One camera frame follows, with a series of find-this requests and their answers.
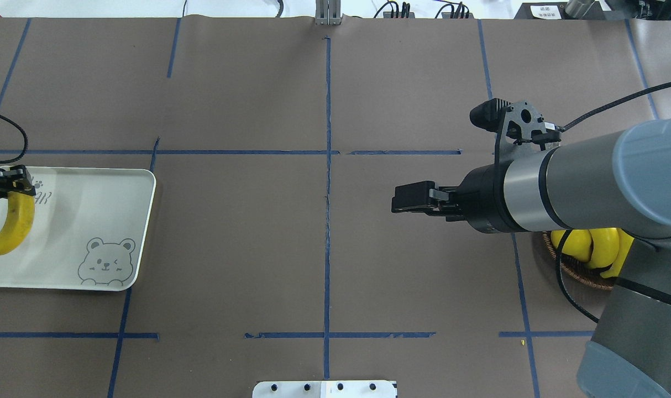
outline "bear drawing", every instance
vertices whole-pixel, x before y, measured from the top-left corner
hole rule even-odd
[[[105,243],[100,238],[87,242],[87,255],[77,269],[81,285],[124,286],[133,272],[132,252],[134,241],[124,239],[119,243]]]

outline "yellow banana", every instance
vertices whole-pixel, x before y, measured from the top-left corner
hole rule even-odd
[[[550,234],[552,244],[557,249],[564,231],[552,231]],[[587,229],[574,229],[564,243],[563,254],[571,255],[582,263],[591,259],[591,234]]]
[[[7,219],[0,231],[0,255],[9,253],[24,241],[35,212],[33,196],[19,192],[9,192],[7,206]]]
[[[623,269],[623,264],[626,262],[626,257],[628,257],[628,252],[631,251],[631,246],[633,246],[633,241],[635,238],[626,234],[623,229],[618,229],[618,237],[620,238],[620,249],[618,250],[618,256],[616,260],[611,264],[611,268],[601,272],[601,277],[614,277],[618,276]]]
[[[589,229],[591,239],[594,241],[591,260],[586,264],[588,269],[600,269],[608,267],[618,257],[620,238],[617,228]]]

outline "wicker basket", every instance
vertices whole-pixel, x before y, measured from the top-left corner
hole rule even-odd
[[[558,251],[552,244],[548,231],[542,232],[542,239],[544,239],[544,244],[547,246],[552,259],[556,262]],[[565,274],[594,289],[611,290],[616,282],[615,277],[601,277],[600,274],[605,269],[587,269],[583,263],[574,259],[571,255],[561,255],[561,269],[564,270]]]

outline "white bracket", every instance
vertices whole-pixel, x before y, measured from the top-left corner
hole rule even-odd
[[[262,382],[252,398],[397,398],[397,382],[386,380],[325,380]]]
[[[316,0],[316,25],[340,25],[340,0]]]

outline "plastic tray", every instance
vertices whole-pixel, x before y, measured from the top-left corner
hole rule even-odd
[[[156,178],[142,169],[28,167],[32,231],[0,255],[0,287],[125,290],[139,274]],[[7,201],[0,200],[0,229]]]

